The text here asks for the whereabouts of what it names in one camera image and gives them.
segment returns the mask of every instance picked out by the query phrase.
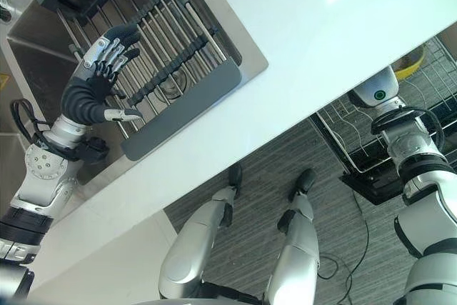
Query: metal rack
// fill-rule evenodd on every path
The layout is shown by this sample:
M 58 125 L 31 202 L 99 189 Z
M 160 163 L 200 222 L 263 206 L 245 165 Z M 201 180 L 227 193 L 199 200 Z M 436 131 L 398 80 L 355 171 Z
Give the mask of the metal rack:
M 42 3 L 49 8 L 57 6 L 55 11 L 75 45 L 77 57 L 110 27 L 136 24 L 141 40 L 134 47 L 140 49 L 140 56 L 124 67 L 115 86 L 116 93 L 126 98 L 108 99 L 112 106 L 132 107 L 144 115 L 143 120 L 117 124 L 125 139 L 131 139 L 173 107 L 218 67 L 235 65 L 241 60 L 203 0 L 54 0 L 52 4 L 43 0 Z M 239 82 L 236 77 L 232 78 L 233 85 L 212 92 L 209 99 L 214 103 L 235 87 Z M 181 126 L 197 114 L 186 114 Z M 172 126 L 170 134 L 179 129 L 169 126 Z
M 432 110 L 450 135 L 457 130 L 457 63 L 437 37 L 423 47 L 425 57 L 421 67 L 399 82 L 398 95 L 408 105 Z M 341 179 L 379 204 L 397 195 L 401 185 L 386 153 L 386 142 L 371 134 L 374 118 L 373 109 L 354 106 L 347 95 L 311 117 L 345 168 Z M 427 119 L 423 120 L 430 129 L 433 127 Z M 445 148 L 448 153 L 455 146 L 448 142 Z

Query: black cable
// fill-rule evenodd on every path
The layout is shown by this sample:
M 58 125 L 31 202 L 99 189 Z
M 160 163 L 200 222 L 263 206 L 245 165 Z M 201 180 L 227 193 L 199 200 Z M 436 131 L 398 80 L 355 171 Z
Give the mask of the black cable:
M 348 264 L 347 264 L 340 256 L 335 255 L 335 254 L 333 254 L 333 253 L 325 252 L 325 253 L 322 253 L 322 254 L 321 254 L 321 257 L 325 257 L 325 255 L 328 255 L 328 256 L 330 256 L 330 257 L 333 257 L 333 258 L 335 258 L 335 259 L 340 260 L 340 262 L 343 264 L 344 268 L 348 271 L 348 276 L 349 276 L 349 281 L 350 281 L 349 287 L 352 287 L 352 274 L 351 274 L 351 270 L 350 270 L 349 267 L 348 267 Z M 348 284 L 347 284 L 347 282 L 345 283 L 345 288 L 346 288 L 346 291 L 347 291 L 347 290 L 348 290 Z M 347 298 L 348 298 L 348 300 L 349 300 L 349 304 L 352 305 L 351 295 L 348 294 Z
M 22 135 L 26 138 L 26 140 L 30 143 L 33 144 L 36 142 L 36 140 L 31 136 L 29 131 L 26 129 L 22 119 L 21 119 L 21 114 L 19 112 L 19 109 L 22 108 L 27 115 L 27 118 L 29 118 L 30 122 L 34 126 L 34 131 L 35 134 L 37 132 L 40 132 L 38 125 L 39 124 L 46 124 L 46 125 L 52 125 L 52 123 L 49 123 L 47 121 L 40 121 L 35 117 L 34 113 L 34 108 L 31 105 L 31 102 L 28 101 L 27 99 L 16 99 L 13 100 L 9 104 L 9 109 L 11 111 L 11 115 L 13 116 L 13 120 L 16 123 L 16 126 L 18 127 L 19 131 L 21 132 Z
M 435 139 L 435 145 L 438 148 L 439 151 L 441 151 L 444 147 L 444 142 L 445 142 L 445 135 L 443 131 L 443 127 L 441 126 L 441 123 L 438 119 L 438 117 L 428 109 L 421 109 L 420 107 L 415 107 L 415 106 L 400 106 L 398 109 L 391 110 L 389 112 L 386 112 L 385 114 L 380 115 L 378 118 L 374 119 L 373 122 L 371 123 L 371 132 L 377 132 L 379 131 L 379 128 L 381 126 L 386 125 L 389 121 L 395 119 L 395 117 L 398 116 L 398 114 L 403 113 L 403 112 L 408 112 L 412 111 L 413 113 L 416 112 L 421 112 L 422 114 L 428 115 L 428 117 L 431 119 L 433 125 L 435 126 L 436 130 L 436 139 Z
M 368 229 L 368 223 L 366 222 L 366 219 L 363 216 L 362 208 L 360 207 L 360 204 L 357 201 L 356 194 L 354 193 L 354 191 L 352 191 L 352 197 L 354 198 L 354 201 L 356 202 L 357 209 L 360 212 L 360 215 L 361 215 L 361 217 L 363 219 L 363 222 L 365 224 L 365 227 L 366 227 L 366 245 L 365 245 L 365 249 L 363 250 L 362 257 L 360 258 L 360 260 L 358 261 L 356 266 L 354 268 L 352 268 L 352 270 L 349 273 L 349 275 L 346 277 L 346 280 L 345 280 L 344 284 L 345 284 L 347 290 L 346 290 L 346 293 L 344 294 L 343 298 L 341 298 L 339 301 L 336 302 L 337 305 L 342 305 L 341 302 L 349 297 L 349 292 L 351 291 L 351 288 L 352 288 L 352 276 L 353 276 L 354 272 L 357 270 L 357 268 L 362 264 L 363 260 L 365 259 L 366 252 L 368 251 L 368 245 L 370 244 L 370 230 Z
M 26 127 L 21 119 L 21 114 L 19 112 L 20 108 L 22 108 L 24 110 L 25 114 L 27 115 L 27 118 L 29 118 L 30 122 L 32 123 L 32 125 L 34 127 L 33 136 L 26 129 Z M 35 117 L 34 108 L 31 105 L 31 102 L 29 100 L 24 99 L 24 98 L 13 100 L 9 104 L 9 109 L 11 111 L 11 115 L 13 116 L 13 120 L 16 123 L 19 131 L 21 132 L 22 135 L 24 135 L 24 137 L 30 144 L 36 144 L 37 146 L 40 146 L 44 150 L 50 151 L 51 153 L 53 153 L 57 156 L 61 156 L 65 159 L 70 159 L 70 160 L 72 159 L 71 156 L 69 156 L 69 155 L 67 156 L 67 154 L 65 154 L 64 152 L 56 149 L 56 147 L 53 144 L 50 144 L 49 141 L 46 139 L 46 137 L 43 135 L 43 132 L 40 130 L 38 125 L 45 124 L 45 125 L 52 126 L 53 123 L 48 122 L 48 121 L 40 121 L 39 119 L 37 119 Z
M 329 260 L 329 261 L 332 261 L 332 262 L 335 264 L 335 269 L 332 271 L 332 273 L 331 273 L 329 276 L 322 276 L 322 275 L 320 275 L 319 273 L 317 273 L 317 276 L 318 276 L 319 278 L 321 278 L 321 279 L 323 279 L 323 280 L 330 280 L 331 278 L 333 278 L 333 277 L 336 275 L 336 273 L 338 273 L 338 270 L 340 269 L 340 266 L 339 266 L 337 260 L 332 259 L 332 258 L 329 257 L 329 256 L 326 256 L 326 255 L 324 255 L 324 254 L 321 254 L 320 257 L 321 257 L 321 259 L 327 259 L 327 260 Z

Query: floor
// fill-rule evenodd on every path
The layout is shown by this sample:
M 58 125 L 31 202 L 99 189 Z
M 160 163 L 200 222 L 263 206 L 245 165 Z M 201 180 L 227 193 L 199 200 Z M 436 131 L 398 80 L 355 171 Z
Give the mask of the floor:
M 321 253 L 335 254 L 349 268 L 355 266 L 366 244 L 366 229 L 352 191 L 338 180 L 341 166 L 309 121 L 262 146 L 242 159 L 241 165 L 244 181 L 235 203 L 233 224 L 219 232 L 205 280 L 262 295 L 283 243 L 276 222 L 287 209 L 286 195 L 296 177 L 308 167 L 318 174 L 309 198 Z M 179 231 L 187 218 L 225 185 L 224 172 L 167 207 L 165 211 L 175 229 Z M 351 299 L 354 305 L 392 304 L 401 296 L 414 262 L 393 230 L 393 219 L 403 203 L 397 197 L 373 206 L 357 198 L 371 237 L 366 258 L 353 275 Z M 331 262 L 322 260 L 321 275 L 329 275 L 332 268 Z M 315 304 L 337 304 L 345 293 L 347 274 L 341 266 L 331 280 L 319 279 Z

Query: robotic hand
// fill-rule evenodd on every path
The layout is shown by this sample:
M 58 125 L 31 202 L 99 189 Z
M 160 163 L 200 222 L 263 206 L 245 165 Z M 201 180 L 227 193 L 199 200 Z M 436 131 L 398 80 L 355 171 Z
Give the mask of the robotic hand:
M 113 109 L 104 104 L 113 95 L 119 72 L 139 55 L 129 49 L 140 39 L 135 25 L 115 26 L 84 54 L 66 85 L 61 99 L 61 115 L 50 130 L 33 115 L 26 99 L 11 103 L 14 120 L 31 146 L 26 150 L 26 177 L 0 219 L 0 299 L 26 296 L 34 274 L 22 264 L 30 264 L 52 221 L 65 207 L 77 187 L 76 172 L 83 161 L 98 161 L 108 154 L 104 141 L 87 139 L 92 124 L 105 121 L 132 121 L 141 118 L 133 109 Z M 22 106 L 34 125 L 31 136 L 19 117 Z
M 428 110 L 405 106 L 397 96 L 391 67 L 357 86 L 355 105 L 374 108 L 373 134 L 381 134 L 403 182 L 407 205 L 395 218 L 397 236 L 418 258 L 396 305 L 457 304 L 457 175 L 440 152 L 444 133 Z M 420 120 L 428 114 L 436 126 L 433 142 Z

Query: sink basin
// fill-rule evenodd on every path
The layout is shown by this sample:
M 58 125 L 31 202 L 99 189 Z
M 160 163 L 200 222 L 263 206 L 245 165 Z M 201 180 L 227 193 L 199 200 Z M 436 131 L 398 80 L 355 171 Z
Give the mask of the sink basin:
M 214 39 L 214 43 L 219 45 L 223 54 L 227 56 L 225 61 L 217 54 L 211 37 L 205 35 L 187 5 L 177 4 L 179 0 L 161 2 L 161 9 L 153 5 L 149 12 L 132 11 L 132 7 L 133 10 L 135 7 L 151 7 L 151 0 L 103 0 L 98 4 L 90 1 L 92 7 L 85 8 L 84 14 L 82 10 L 75 10 L 78 6 L 85 7 L 80 0 L 64 0 L 60 3 L 59 0 L 39 0 L 40 4 L 33 1 L 9 32 L 8 42 L 11 50 L 37 104 L 46 120 L 54 121 L 60 114 L 59 102 L 64 87 L 77 65 L 76 58 L 69 50 L 70 44 L 75 44 L 81 50 L 87 49 L 89 44 L 110 26 L 123 23 L 123 14 L 124 21 L 139 23 L 142 31 L 141 43 L 144 45 L 140 46 L 141 55 L 129 64 L 130 70 L 128 67 L 124 68 L 118 83 L 132 100 L 134 93 L 140 92 L 148 80 L 160 74 L 158 71 L 168 68 L 166 66 L 169 66 L 171 60 L 177 59 L 178 55 L 173 55 L 170 51 L 171 57 L 167 57 L 163 49 L 161 52 L 159 41 L 162 40 L 162 44 L 166 45 L 166 35 L 169 36 L 169 41 L 175 40 L 173 43 L 182 39 L 183 29 L 179 31 L 179 25 L 184 27 L 184 31 L 188 28 L 189 36 L 192 35 L 189 33 L 191 27 L 194 28 L 195 36 L 191 37 L 189 46 L 181 47 L 183 50 L 179 53 L 179 47 L 175 45 L 177 54 L 189 51 L 192 44 L 193 47 L 197 46 L 193 48 L 195 51 L 189 55 L 188 60 L 184 59 L 185 62 L 181 62 L 173 73 L 167 72 L 165 82 L 148 96 L 144 96 L 139 103 L 135 103 L 144 115 L 146 124 L 122 124 L 122 130 L 119 130 L 119 124 L 113 123 L 94 125 L 91 128 L 89 135 L 104 139 L 110 147 L 110 152 L 104 161 L 84 165 L 79 171 L 80 183 L 88 185 L 85 188 L 88 196 L 113 181 L 136 161 L 150 154 L 157 146 L 189 125 L 232 89 L 242 86 L 268 66 L 263 54 L 226 0 L 189 1 L 200 17 L 202 25 L 210 31 L 209 35 Z M 177 33 L 174 38 L 170 35 L 172 31 Z M 154 38 L 155 35 L 162 36 L 157 39 Z M 199 40 L 203 42 L 201 46 L 196 45 Z M 197 52 L 204 56 L 203 63 L 209 67 L 208 71 L 204 71 L 204 68 L 198 71 L 197 66 L 193 64 L 198 63 Z M 183 71 L 186 71 L 185 68 L 190 70 L 190 73 L 184 76 L 186 81 L 183 82 L 180 80 L 183 78 Z M 176 78 L 177 86 L 171 82 L 173 78 Z M 119 99 L 109 100 L 111 103 L 122 103 L 125 107 L 132 105 Z M 90 181 L 97 176 L 102 182 L 96 182 L 97 186 L 91 187 Z

